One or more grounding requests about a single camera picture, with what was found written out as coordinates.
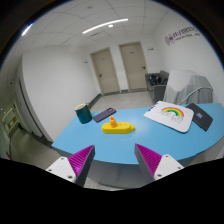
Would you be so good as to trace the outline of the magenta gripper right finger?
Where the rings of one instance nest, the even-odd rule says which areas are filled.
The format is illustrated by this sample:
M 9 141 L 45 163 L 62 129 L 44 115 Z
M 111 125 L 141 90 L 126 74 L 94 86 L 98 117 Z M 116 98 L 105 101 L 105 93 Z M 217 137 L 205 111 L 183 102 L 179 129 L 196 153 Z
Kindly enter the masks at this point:
M 169 154 L 160 155 L 140 144 L 135 144 L 134 154 L 146 182 L 154 182 L 183 169 Z

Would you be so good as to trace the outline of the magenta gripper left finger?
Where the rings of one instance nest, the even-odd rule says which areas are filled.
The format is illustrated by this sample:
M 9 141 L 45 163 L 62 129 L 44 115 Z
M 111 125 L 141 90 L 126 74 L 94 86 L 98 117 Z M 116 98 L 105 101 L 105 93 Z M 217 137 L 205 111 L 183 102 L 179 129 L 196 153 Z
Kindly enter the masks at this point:
M 95 156 L 95 146 L 90 145 L 69 157 L 59 157 L 46 171 L 83 187 Z

